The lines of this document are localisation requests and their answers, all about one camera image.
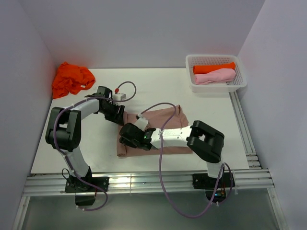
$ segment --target white tabletop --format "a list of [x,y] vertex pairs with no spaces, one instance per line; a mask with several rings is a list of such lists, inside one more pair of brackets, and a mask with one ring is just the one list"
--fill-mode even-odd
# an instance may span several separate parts
[[[232,169],[248,169],[241,135],[228,93],[193,93],[189,88],[185,69],[91,69],[96,77],[94,86],[77,95],[69,94],[52,101],[51,108],[67,107],[88,94],[97,91],[99,85],[114,91],[123,81],[133,81],[137,86],[136,96],[125,102],[125,111],[138,113],[160,102],[181,105],[189,125],[201,120],[225,135],[222,156]],[[129,84],[120,88],[130,97],[133,87]],[[59,173],[67,168],[61,155],[45,141],[44,131],[39,142],[31,173]],[[156,172],[158,155],[119,158],[116,155],[118,126],[106,121],[103,114],[93,114],[82,121],[80,148],[85,161],[95,173]],[[206,164],[195,153],[164,155],[163,171],[206,170]]]

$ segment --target orange cloth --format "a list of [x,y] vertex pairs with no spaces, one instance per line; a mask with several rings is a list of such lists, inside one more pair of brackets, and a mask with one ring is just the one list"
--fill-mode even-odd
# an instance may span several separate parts
[[218,69],[235,69],[235,68],[236,68],[236,65],[234,62],[229,63],[229,64],[213,65],[213,66],[193,66],[193,73],[203,74],[203,73],[210,73]]
[[52,98],[66,96],[69,92],[77,94],[80,90],[88,90],[95,83],[94,75],[87,67],[79,67],[64,62],[58,68],[52,82]]

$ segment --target cable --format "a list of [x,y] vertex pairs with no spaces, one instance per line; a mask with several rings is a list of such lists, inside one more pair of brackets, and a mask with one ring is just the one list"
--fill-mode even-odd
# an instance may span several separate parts
[[[145,113],[146,111],[158,106],[158,105],[161,105],[161,104],[168,104],[168,105],[171,105],[173,106],[174,108],[174,113],[163,123],[162,127],[161,127],[161,131],[164,129],[165,125],[169,122],[170,119],[172,119],[172,117],[176,114],[176,107],[174,104],[172,103],[168,103],[168,102],[162,102],[162,103],[158,103],[158,104],[155,104],[151,107],[149,107],[148,109],[144,110],[143,112],[141,112],[141,114]],[[230,170],[230,167],[227,163],[223,163],[221,168],[220,168],[220,171],[219,171],[219,174],[217,176],[217,180],[215,182],[215,186],[214,186],[214,190],[213,190],[213,193],[212,193],[212,196],[211,196],[211,199],[207,205],[207,207],[199,214],[197,215],[191,215],[191,214],[186,214],[184,213],[183,211],[181,211],[177,206],[176,204],[171,200],[171,198],[169,197],[166,189],[165,189],[165,186],[164,186],[164,183],[163,183],[163,179],[162,179],[162,155],[163,155],[163,132],[160,133],[160,138],[161,138],[161,148],[160,148],[160,157],[159,157],[159,179],[160,179],[160,184],[162,186],[162,190],[164,192],[164,195],[166,196],[168,202],[170,203],[170,205],[173,207],[173,209],[179,213],[180,215],[184,216],[184,217],[187,217],[187,218],[191,218],[191,219],[195,219],[195,218],[198,218],[198,217],[201,217],[205,212],[207,212],[207,210],[210,208],[211,204],[212,204],[212,201],[214,199],[214,195],[216,193],[216,190],[217,190],[217,187],[218,187],[218,184],[219,184],[219,181],[220,181],[220,177],[221,177],[221,173],[222,171],[224,170],[224,166],[226,165],[226,167],[228,168],[229,172],[231,173],[231,170]],[[231,191],[232,191],[232,188],[233,188],[233,180],[232,180],[232,177],[231,177],[231,184],[230,184],[230,190],[229,190],[229,194],[227,195],[227,197],[225,198],[225,200],[230,196],[231,194]]]
[[222,178],[220,179],[221,184],[223,184],[223,182],[224,182],[224,171],[225,171],[225,169],[223,169]]
[[66,168],[64,168],[64,169],[62,169],[62,172],[61,172],[62,177],[64,177],[64,179],[65,179],[66,181],[70,182],[70,181],[66,178],[66,176],[64,176],[64,174],[63,174],[63,171],[64,171],[64,170],[66,170],[66,171],[68,172],[68,174],[69,174],[69,170],[66,169]]
[[74,104],[74,105],[71,105],[71,106],[69,106],[69,107],[63,109],[63,110],[58,114],[58,116],[57,116],[57,118],[56,118],[56,120],[55,120],[55,122],[54,122],[54,126],[53,126],[53,130],[54,130],[54,131],[53,131],[53,141],[54,141],[54,145],[55,145],[57,151],[60,152],[60,153],[65,157],[65,160],[66,160],[66,162],[67,162],[69,168],[72,170],[72,173],[74,174],[74,176],[75,176],[79,181],[81,181],[82,183],[84,183],[84,184],[86,184],[86,185],[88,185],[88,186],[91,186],[91,187],[93,187],[93,188],[95,188],[95,189],[97,189],[97,190],[103,192],[103,193],[106,195],[106,200],[104,201],[104,203],[103,203],[101,206],[98,206],[98,207],[96,207],[96,208],[83,208],[83,207],[78,207],[79,209],[82,209],[82,210],[84,210],[84,211],[95,211],[95,210],[101,209],[103,206],[106,205],[107,200],[108,200],[108,195],[107,195],[107,193],[105,192],[104,189],[102,189],[102,188],[100,188],[100,187],[98,187],[98,186],[96,186],[96,185],[94,185],[94,184],[91,184],[91,183],[86,182],[85,180],[81,179],[81,177],[75,172],[75,170],[74,170],[74,168],[73,168],[73,166],[72,166],[72,164],[71,164],[69,158],[67,157],[67,153],[64,152],[64,151],[62,151],[62,150],[59,148],[59,145],[58,145],[58,142],[57,142],[57,135],[56,135],[56,130],[57,130],[58,122],[59,122],[59,119],[60,119],[60,117],[62,116],[62,114],[63,114],[64,112],[66,112],[66,111],[68,111],[68,110],[70,110],[70,109],[72,109],[72,108],[74,108],[74,107],[76,107],[76,106],[78,106],[78,105],[81,105],[81,104],[83,104],[84,102],[89,101],[89,100],[93,100],[93,99],[104,99],[104,100],[109,100],[109,101],[112,101],[112,102],[126,102],[126,101],[131,100],[131,99],[135,96],[135,94],[136,94],[136,85],[135,85],[132,81],[125,81],[125,82],[121,83],[121,84],[118,86],[118,89],[120,88],[120,86],[122,86],[123,84],[126,84],[126,83],[130,83],[130,84],[132,84],[133,87],[134,87],[134,93],[133,93],[133,95],[132,95],[130,98],[121,101],[121,100],[113,100],[113,99],[106,98],[106,97],[89,97],[89,98],[86,98],[86,99],[84,99],[84,100],[82,100],[82,101],[77,102],[77,103]]

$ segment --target folded towel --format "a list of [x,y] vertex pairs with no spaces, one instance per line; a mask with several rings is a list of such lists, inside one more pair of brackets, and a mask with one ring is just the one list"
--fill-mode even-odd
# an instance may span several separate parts
[[[161,128],[162,124],[173,114],[174,108],[159,109],[155,111],[148,111],[143,114],[148,120],[148,125],[146,128]],[[124,112],[124,123],[135,123],[137,114],[127,114]],[[183,128],[189,125],[188,119],[182,112],[180,105],[176,106],[176,114],[169,120],[165,125],[167,128]],[[117,155],[119,157],[132,157],[132,156],[147,156],[160,154],[159,149],[151,149],[149,151],[142,149],[134,149],[129,146],[124,146],[119,142],[119,134],[117,140]],[[164,147],[163,154],[182,154],[182,153],[192,153],[192,150],[188,147]]]
[[64,62],[58,68],[57,74],[52,82],[52,97],[60,98],[69,92],[77,94],[80,90],[88,90],[95,83],[94,75],[87,67],[79,67]]
[[218,69],[210,73],[195,74],[195,83],[197,85],[207,85],[212,82],[232,81],[236,72],[233,69]]
[[234,62],[223,65],[213,65],[213,66],[194,66],[193,73],[194,74],[202,74],[202,73],[210,73],[212,71],[218,69],[235,69],[236,65]]

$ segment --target beige fabric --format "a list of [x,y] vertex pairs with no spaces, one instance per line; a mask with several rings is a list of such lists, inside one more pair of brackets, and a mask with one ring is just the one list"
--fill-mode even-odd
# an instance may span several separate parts
[[[155,127],[160,128],[163,123],[173,114],[174,108],[168,109],[160,109],[155,111],[148,111],[143,114],[144,117],[148,119],[147,128]],[[137,114],[127,114],[124,112],[124,123],[135,123]],[[165,129],[168,128],[182,128],[189,125],[187,117],[182,112],[180,105],[176,106],[176,114],[172,117],[172,119],[166,124]],[[149,151],[145,151],[142,149],[134,149],[129,146],[124,146],[119,142],[119,134],[117,141],[117,155],[119,157],[132,157],[132,156],[143,156],[143,155],[154,155],[160,154],[159,149],[152,149]],[[165,147],[163,148],[163,154],[184,154],[184,153],[192,153],[192,150],[188,147]]]

